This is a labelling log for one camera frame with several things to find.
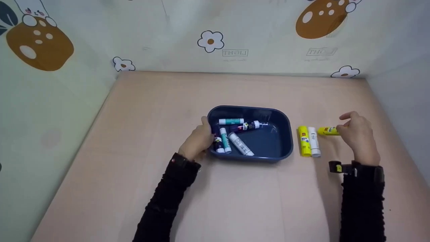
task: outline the glue stick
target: glue stick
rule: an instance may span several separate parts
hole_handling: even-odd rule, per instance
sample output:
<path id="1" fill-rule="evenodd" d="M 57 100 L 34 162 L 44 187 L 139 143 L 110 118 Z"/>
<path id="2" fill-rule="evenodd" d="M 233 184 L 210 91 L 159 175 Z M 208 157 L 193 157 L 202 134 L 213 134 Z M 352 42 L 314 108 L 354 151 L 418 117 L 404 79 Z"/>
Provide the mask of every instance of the glue stick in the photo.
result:
<path id="1" fill-rule="evenodd" d="M 215 137 L 214 137 L 214 150 L 218 153 L 225 153 L 225 150 L 222 146 L 222 139 L 220 137 L 219 129 L 212 129 L 215 130 Z"/>
<path id="2" fill-rule="evenodd" d="M 243 118 L 222 118 L 219 120 L 219 125 L 243 124 L 244 122 Z"/>
<path id="3" fill-rule="evenodd" d="M 306 126 L 299 126 L 298 134 L 300 137 L 300 150 L 301 155 L 304 157 L 311 156 L 310 143 L 309 143 L 309 134 L 307 132 Z"/>
<path id="4" fill-rule="evenodd" d="M 318 138 L 314 127 L 307 127 L 309 131 L 309 143 L 312 157 L 320 157 L 321 150 L 319 149 Z"/>
<path id="5" fill-rule="evenodd" d="M 231 153 L 230 142 L 228 142 L 228 138 L 227 138 L 227 131 L 225 130 L 225 128 L 221 128 L 219 129 L 219 132 L 221 134 L 222 144 L 224 145 L 224 151 L 227 154 Z"/>
<path id="6" fill-rule="evenodd" d="M 319 135 L 340 135 L 336 127 L 321 127 L 318 129 Z"/>
<path id="7" fill-rule="evenodd" d="M 234 146 L 236 146 L 240 153 L 242 153 L 242 155 L 254 155 L 254 153 L 248 148 L 248 146 L 246 146 L 246 144 L 234 132 L 229 133 L 228 138 L 231 140 Z"/>
<path id="8" fill-rule="evenodd" d="M 242 125 L 233 125 L 230 127 L 230 131 L 232 132 L 237 132 L 237 131 L 246 131 L 246 130 L 254 130 L 254 129 L 259 129 L 263 126 L 267 126 L 269 125 L 268 123 L 262 123 L 259 122 L 258 120 L 255 120 L 253 122 L 250 123 L 243 123 Z"/>

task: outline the white glue stick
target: white glue stick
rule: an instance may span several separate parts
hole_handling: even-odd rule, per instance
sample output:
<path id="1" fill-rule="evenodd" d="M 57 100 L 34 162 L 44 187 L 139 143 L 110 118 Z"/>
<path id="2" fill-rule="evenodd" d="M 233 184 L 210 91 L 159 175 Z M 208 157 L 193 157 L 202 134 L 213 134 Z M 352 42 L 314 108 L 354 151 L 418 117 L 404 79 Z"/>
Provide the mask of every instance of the white glue stick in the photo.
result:
<path id="1" fill-rule="evenodd" d="M 248 146 L 246 146 L 246 144 L 234 132 L 229 133 L 228 138 L 231 140 L 234 146 L 236 146 L 240 153 L 242 153 L 242 155 L 254 155 L 254 153 L 252 153 Z"/>
<path id="2" fill-rule="evenodd" d="M 312 157 L 320 157 L 321 150 L 319 149 L 316 130 L 314 127 L 307 127 L 307 131 L 309 132 L 310 152 L 312 154 Z"/>

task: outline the hand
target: hand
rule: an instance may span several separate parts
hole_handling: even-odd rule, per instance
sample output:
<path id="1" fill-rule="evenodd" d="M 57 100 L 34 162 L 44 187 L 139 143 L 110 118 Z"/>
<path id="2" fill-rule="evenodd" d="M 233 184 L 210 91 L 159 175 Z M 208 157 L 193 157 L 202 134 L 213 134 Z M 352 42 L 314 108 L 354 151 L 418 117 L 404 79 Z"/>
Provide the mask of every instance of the hand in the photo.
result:
<path id="1" fill-rule="evenodd" d="M 209 148 L 214 142 L 214 135 L 211 133 L 211 126 L 208 118 L 202 117 L 202 125 L 196 127 L 191 135 L 179 148 L 178 154 L 184 156 L 189 161 L 193 161 L 202 151 Z"/>
<path id="2" fill-rule="evenodd" d="M 339 119 L 349 119 L 344 125 L 338 125 L 337 131 L 354 152 L 354 160 L 363 165 L 379 166 L 381 157 L 376 149 L 371 123 L 356 111 L 342 114 Z"/>

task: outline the left hand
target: left hand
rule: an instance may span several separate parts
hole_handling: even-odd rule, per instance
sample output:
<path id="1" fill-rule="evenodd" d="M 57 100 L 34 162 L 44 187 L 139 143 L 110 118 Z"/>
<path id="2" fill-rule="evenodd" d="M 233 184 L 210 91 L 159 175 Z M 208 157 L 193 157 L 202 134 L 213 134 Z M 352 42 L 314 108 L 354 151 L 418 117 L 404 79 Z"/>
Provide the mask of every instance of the left hand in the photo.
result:
<path id="1" fill-rule="evenodd" d="M 211 133 L 211 126 L 208 118 L 202 117 L 202 125 L 196 127 L 191 135 L 179 148 L 178 154 L 184 156 L 189 161 L 193 161 L 202 151 L 206 150 L 214 142 L 214 135 Z"/>

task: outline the purple glue stick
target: purple glue stick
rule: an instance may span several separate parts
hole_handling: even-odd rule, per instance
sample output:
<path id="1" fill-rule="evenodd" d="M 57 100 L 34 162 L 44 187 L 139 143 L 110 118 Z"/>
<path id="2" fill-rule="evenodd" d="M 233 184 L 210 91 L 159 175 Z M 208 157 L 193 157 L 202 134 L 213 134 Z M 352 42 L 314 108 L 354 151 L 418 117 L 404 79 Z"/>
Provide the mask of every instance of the purple glue stick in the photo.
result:
<path id="1" fill-rule="evenodd" d="M 250 123 L 243 123 L 242 125 L 234 125 L 234 126 L 230 126 L 230 131 L 231 132 L 241 132 L 241 131 L 246 131 L 246 130 L 254 130 L 254 129 L 259 129 L 263 126 L 267 126 L 269 125 L 268 123 L 262 123 L 259 122 L 257 120 L 250 122 Z"/>

